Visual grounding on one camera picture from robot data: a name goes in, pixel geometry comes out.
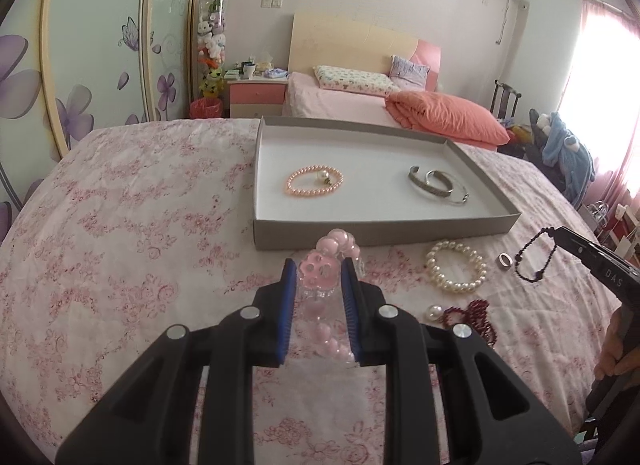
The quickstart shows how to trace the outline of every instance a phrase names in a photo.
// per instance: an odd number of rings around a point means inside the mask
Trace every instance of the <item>headboard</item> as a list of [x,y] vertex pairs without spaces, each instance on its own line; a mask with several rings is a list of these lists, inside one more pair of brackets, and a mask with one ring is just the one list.
[[409,34],[344,18],[297,12],[289,51],[289,71],[313,75],[319,64],[388,74],[399,55],[431,69],[426,89],[434,91],[440,73],[440,47]]

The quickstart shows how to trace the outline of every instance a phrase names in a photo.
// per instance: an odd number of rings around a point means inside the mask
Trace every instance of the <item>mug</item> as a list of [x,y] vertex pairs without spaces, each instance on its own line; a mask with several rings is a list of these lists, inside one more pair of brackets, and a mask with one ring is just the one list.
[[255,64],[245,64],[244,65],[244,78],[245,79],[254,78],[254,72],[255,72]]

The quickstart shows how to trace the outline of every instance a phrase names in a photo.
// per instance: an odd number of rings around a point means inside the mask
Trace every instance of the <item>sliding wardrobe door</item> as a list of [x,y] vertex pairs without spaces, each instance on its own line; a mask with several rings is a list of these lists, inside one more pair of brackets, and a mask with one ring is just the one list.
[[45,0],[43,60],[49,112],[61,151],[90,131],[145,121],[140,0]]
[[153,34],[149,77],[155,113],[161,120],[189,116],[190,1],[149,0],[149,30]]
[[40,3],[16,0],[0,25],[0,241],[60,159],[40,77]]

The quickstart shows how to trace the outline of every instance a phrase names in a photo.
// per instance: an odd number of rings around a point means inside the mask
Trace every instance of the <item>white tray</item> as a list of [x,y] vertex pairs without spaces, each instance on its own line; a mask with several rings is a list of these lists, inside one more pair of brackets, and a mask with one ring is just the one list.
[[[418,243],[508,232],[520,213],[494,182],[450,140],[407,130],[321,119],[263,118],[254,185],[254,240],[259,249],[310,248],[332,228],[359,244]],[[289,175],[322,164],[342,171],[334,193],[298,198],[284,192]],[[420,166],[449,172],[465,185],[464,205],[417,188]],[[296,184],[313,185],[313,175]],[[459,200],[462,193],[454,191]]]

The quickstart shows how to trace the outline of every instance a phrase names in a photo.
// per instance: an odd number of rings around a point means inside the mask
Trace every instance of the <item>pink floral bedsheet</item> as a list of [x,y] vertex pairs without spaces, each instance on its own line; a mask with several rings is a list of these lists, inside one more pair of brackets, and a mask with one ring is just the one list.
[[[277,280],[285,257],[300,257],[255,251],[257,128],[212,120],[93,132],[18,216],[0,247],[0,391],[49,458],[165,328],[218,323]],[[575,430],[616,300],[561,250],[535,285],[492,259],[543,226],[590,233],[532,165],[463,149],[522,211],[507,235],[468,241],[489,260],[488,282],[444,295],[426,280],[422,245],[364,248],[366,280],[418,318],[434,303],[486,299],[495,350]],[[532,246],[523,271],[540,268],[551,246],[546,236]],[[332,365],[294,333],[286,365],[254,378],[257,463],[381,462],[383,369]]]

